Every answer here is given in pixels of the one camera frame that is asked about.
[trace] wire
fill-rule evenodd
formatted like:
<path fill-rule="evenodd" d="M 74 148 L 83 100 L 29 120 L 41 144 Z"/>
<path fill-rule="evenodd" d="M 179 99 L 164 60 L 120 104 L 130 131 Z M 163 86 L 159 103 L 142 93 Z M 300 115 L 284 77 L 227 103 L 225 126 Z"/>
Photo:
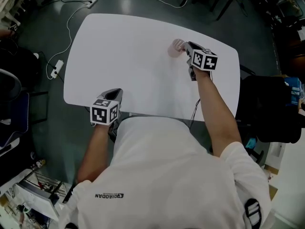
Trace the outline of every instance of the wire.
<path fill-rule="evenodd" d="M 2 50 L 8 51 L 11 55 L 15 56 L 16 53 L 18 53 L 18 45 L 16 44 L 16 42 L 12 39 L 11 34 L 10 34 L 10 39 L 12 40 L 12 42 L 16 45 L 16 52 L 14 54 L 12 54 L 9 50 L 5 49 L 5 48 L 0 48 Z"/>
<path fill-rule="evenodd" d="M 65 84 L 65 81 L 61 78 L 61 76 L 58 74 L 58 73 L 56 73 L 57 75 L 58 75 L 58 77 L 61 79 L 61 81 L 62 81 L 62 83 L 64 83 Z"/>
<path fill-rule="evenodd" d="M 164 3 L 164 4 L 167 4 L 167 5 L 170 5 L 170 6 L 174 7 L 174 8 L 176 8 L 176 9 L 179 9 L 179 8 L 184 7 L 184 6 L 186 5 L 186 3 L 187 3 L 187 0 L 186 0 L 185 3 L 184 3 L 184 5 L 182 5 L 182 6 L 180 6 L 180 7 L 176 7 L 176 6 L 173 6 L 173 5 L 171 5 L 171 4 L 167 3 L 167 2 L 163 2 L 162 0 L 158 0 L 158 1 L 160 1 L 160 2 L 162 2 L 162 3 Z"/>
<path fill-rule="evenodd" d="M 58 52 L 57 54 L 53 55 L 53 56 L 49 59 L 47 65 L 46 65 L 46 74 L 47 74 L 47 78 L 48 78 L 49 80 L 52 80 L 52 79 L 53 79 L 53 77 L 50 78 L 49 75 L 48 75 L 48 65 L 50 64 L 50 61 L 51 61 L 52 58 L 54 58 L 55 56 L 57 56 L 57 55 L 59 55 L 59 54 L 62 54 L 62 53 L 64 53 L 64 52 L 66 52 L 66 51 L 70 48 L 70 46 L 72 45 L 71 32 L 70 32 L 70 29 L 69 29 L 69 27 L 68 27 L 68 23 L 69 23 L 70 19 L 72 18 L 72 16 L 73 16 L 77 11 L 79 11 L 79 10 L 81 10 L 81 9 L 85 9 L 85 8 L 87 8 L 87 7 L 86 7 L 86 6 L 79 7 L 79 8 L 70 16 L 70 18 L 67 20 L 67 25 L 66 25 L 66 26 L 67 26 L 67 29 L 68 29 L 68 31 L 69 31 L 70 44 L 69 44 L 69 46 L 68 46 L 64 51 Z"/>
<path fill-rule="evenodd" d="M 43 6 L 39 6 L 39 8 L 43 8 L 43 7 L 45 7 L 45 6 L 48 6 L 48 5 L 52 4 L 52 3 L 59 2 L 59 1 L 61 1 L 61 2 L 63 2 L 63 3 L 68 3 L 68 2 L 82 2 L 82 3 L 84 3 L 84 4 L 86 4 L 85 2 L 90 2 L 90 3 L 92 3 L 92 1 L 89 1 L 89 0 L 87 0 L 87 1 L 82 1 L 82 0 L 70 0 L 70 1 L 56 0 L 56 1 L 49 2 L 49 3 L 47 3 L 47 4 L 43 5 Z"/>
<path fill-rule="evenodd" d="M 192 117 L 191 117 L 191 122 L 190 122 L 189 130 L 191 130 L 192 125 L 193 125 L 193 123 L 195 121 L 195 115 L 196 115 L 196 111 L 197 111 L 197 107 L 198 107 L 199 103 L 200 103 L 200 99 L 196 102 L 196 106 L 195 106 L 194 112 L 193 112 Z"/>
<path fill-rule="evenodd" d="M 246 11 L 246 9 L 244 8 L 244 3 L 243 3 L 244 0 L 242 0 L 241 2 L 239 2 L 238 0 L 236 0 L 236 2 L 238 3 L 242 13 L 244 16 L 248 17 L 248 13 Z"/>
<path fill-rule="evenodd" d="M 53 69 L 56 70 L 56 67 L 55 67 L 54 65 L 48 63 L 47 57 L 46 57 L 46 55 L 43 53 L 43 51 L 40 51 L 40 52 L 38 52 L 38 53 L 42 53 L 42 54 L 43 54 L 43 59 L 45 60 L 45 62 L 46 62 L 47 64 L 49 64 Z"/>

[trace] gray floor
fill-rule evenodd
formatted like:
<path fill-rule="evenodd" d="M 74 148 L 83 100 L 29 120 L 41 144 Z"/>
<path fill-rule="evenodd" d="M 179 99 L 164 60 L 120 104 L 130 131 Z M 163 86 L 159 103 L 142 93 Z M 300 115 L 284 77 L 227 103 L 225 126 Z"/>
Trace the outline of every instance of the gray floor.
<path fill-rule="evenodd" d="M 179 5 L 181 0 L 165 0 Z M 244 0 L 248 17 L 245 17 L 234 1 L 224 16 L 216 21 L 225 4 L 221 0 L 213 13 L 210 4 L 191 4 L 176 9 L 156 0 L 99 0 L 91 10 L 76 13 L 69 27 L 72 39 L 84 18 L 90 13 L 127 14 L 177 24 L 198 31 L 237 49 L 240 63 L 258 75 L 279 73 L 273 48 L 272 33 L 248 0 Z M 49 59 L 69 44 L 66 22 L 81 3 L 57 2 L 40 10 L 27 12 L 22 21 L 19 45 L 32 52 L 43 51 Z M 57 56 L 67 62 L 69 50 Z M 49 81 L 42 65 L 41 82 L 37 90 L 49 91 L 48 121 L 33 127 L 37 153 L 46 158 L 44 172 L 50 177 L 72 182 L 92 133 L 89 113 L 83 107 L 68 105 L 63 99 L 63 83 L 60 79 Z M 65 65 L 60 72 L 64 77 Z M 32 108 L 32 112 L 41 109 Z M 195 123 L 193 134 L 205 147 L 209 137 L 202 123 Z"/>

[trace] white table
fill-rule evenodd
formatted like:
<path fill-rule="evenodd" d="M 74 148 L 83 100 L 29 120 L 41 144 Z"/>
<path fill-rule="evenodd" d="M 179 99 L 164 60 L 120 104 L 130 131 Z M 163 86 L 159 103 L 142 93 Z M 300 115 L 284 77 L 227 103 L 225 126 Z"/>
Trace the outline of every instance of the white table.
<path fill-rule="evenodd" d="M 190 80 L 185 53 L 168 56 L 176 38 L 218 55 L 213 81 L 235 115 L 240 71 L 234 48 L 177 25 L 117 14 L 90 14 L 83 21 L 67 62 L 65 102 L 90 106 L 102 92 L 122 88 L 122 111 L 190 119 L 197 82 Z M 203 121 L 200 105 L 195 120 Z"/>

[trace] office chair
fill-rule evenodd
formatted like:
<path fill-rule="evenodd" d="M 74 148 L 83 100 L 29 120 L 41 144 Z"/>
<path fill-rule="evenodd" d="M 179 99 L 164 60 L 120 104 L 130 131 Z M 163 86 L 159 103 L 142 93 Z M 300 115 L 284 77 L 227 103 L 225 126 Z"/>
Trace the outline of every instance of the office chair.
<path fill-rule="evenodd" d="M 262 142 L 296 143 L 301 136 L 297 106 L 291 101 L 291 88 L 282 77 L 250 73 L 241 80 L 236 120 L 240 129 L 248 129 Z"/>
<path fill-rule="evenodd" d="M 12 73 L 0 69 L 0 102 L 10 102 L 21 92 L 21 82 Z"/>
<path fill-rule="evenodd" d="M 20 80 L 12 73 L 0 69 L 0 156 L 13 149 L 16 146 L 14 141 L 28 131 L 30 96 L 43 94 L 48 92 L 22 92 Z"/>

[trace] pink cup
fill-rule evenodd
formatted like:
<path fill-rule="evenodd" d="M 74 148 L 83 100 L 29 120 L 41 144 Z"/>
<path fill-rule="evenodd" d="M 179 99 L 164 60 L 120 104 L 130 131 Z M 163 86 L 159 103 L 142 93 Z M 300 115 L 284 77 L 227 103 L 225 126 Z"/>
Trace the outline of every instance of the pink cup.
<path fill-rule="evenodd" d="M 167 49 L 167 53 L 172 58 L 178 58 L 184 51 L 184 41 L 175 39 Z"/>

